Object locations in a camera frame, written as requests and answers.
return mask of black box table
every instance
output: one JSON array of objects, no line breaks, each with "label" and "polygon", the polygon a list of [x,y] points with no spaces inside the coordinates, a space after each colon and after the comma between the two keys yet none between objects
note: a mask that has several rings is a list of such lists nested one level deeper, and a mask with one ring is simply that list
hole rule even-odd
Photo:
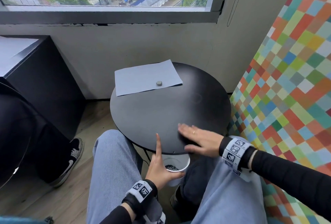
[{"label": "black box table", "polygon": [[85,108],[85,97],[51,37],[4,37],[38,40],[14,56],[1,54],[0,49],[0,82],[19,92],[71,140]]}]

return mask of person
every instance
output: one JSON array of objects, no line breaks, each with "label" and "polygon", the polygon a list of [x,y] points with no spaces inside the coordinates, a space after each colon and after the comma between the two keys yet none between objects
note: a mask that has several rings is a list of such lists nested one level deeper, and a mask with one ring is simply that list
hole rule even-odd
[{"label": "person", "polygon": [[0,187],[16,173],[23,158],[35,165],[43,181],[61,186],[83,153],[83,141],[67,139],[19,93],[0,85]]},{"label": "person", "polygon": [[[108,130],[97,139],[93,148],[87,224],[164,223],[165,216],[155,196],[167,182],[182,176],[183,188],[178,192],[186,201],[193,199],[191,203],[199,205],[192,224],[267,223],[259,176],[331,220],[330,176],[249,146],[240,155],[236,171],[247,169],[250,179],[242,179],[221,157],[233,141],[247,146],[242,138],[224,137],[185,124],[179,124],[178,131],[199,145],[187,145],[187,152],[208,156],[210,162],[202,163],[202,169],[188,170],[185,175],[169,172],[163,165],[161,141],[156,134],[156,154],[145,180],[138,169],[141,157],[121,132]],[[206,166],[212,167],[212,171],[206,170]],[[202,176],[208,178],[207,183],[201,182]]]}]

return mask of black shoe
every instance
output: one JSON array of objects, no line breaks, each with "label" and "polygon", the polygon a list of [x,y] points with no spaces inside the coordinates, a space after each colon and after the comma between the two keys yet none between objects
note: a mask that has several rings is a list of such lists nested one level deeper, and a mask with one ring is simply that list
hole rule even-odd
[{"label": "black shoe", "polygon": [[64,170],[64,172],[60,175],[59,178],[50,183],[50,185],[54,188],[61,186],[64,181],[66,181],[72,169],[77,164],[83,154],[84,142],[81,138],[74,138],[72,141],[70,141],[70,145],[72,150],[70,159],[68,160],[68,167]]},{"label": "black shoe", "polygon": [[183,199],[180,193],[180,185],[176,188],[175,193],[170,198],[170,204],[181,222],[192,221],[199,209],[198,205],[194,205]]}]

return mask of round black table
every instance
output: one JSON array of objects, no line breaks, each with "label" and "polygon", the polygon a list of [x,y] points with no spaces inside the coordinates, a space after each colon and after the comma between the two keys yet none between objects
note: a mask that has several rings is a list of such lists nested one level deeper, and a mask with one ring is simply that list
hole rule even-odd
[{"label": "round black table", "polygon": [[178,133],[178,123],[225,135],[231,106],[225,89],[211,75],[188,64],[173,65],[182,85],[123,96],[116,96],[114,88],[110,111],[117,128],[137,146],[155,152],[158,133],[162,153],[179,155],[189,141]]}]

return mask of white cup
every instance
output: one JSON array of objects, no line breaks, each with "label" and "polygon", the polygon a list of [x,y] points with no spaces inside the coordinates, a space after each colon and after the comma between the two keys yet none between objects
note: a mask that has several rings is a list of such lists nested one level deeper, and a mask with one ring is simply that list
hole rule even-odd
[{"label": "white cup", "polygon": [[[178,171],[172,171],[167,169],[169,172],[172,173],[178,173],[178,172],[184,172],[188,165],[190,164],[190,156],[188,154],[182,154],[182,155],[162,155],[163,164],[166,165],[173,165],[176,168],[178,168]],[[167,183],[168,186],[174,187],[180,183],[182,178],[171,180]]]}]

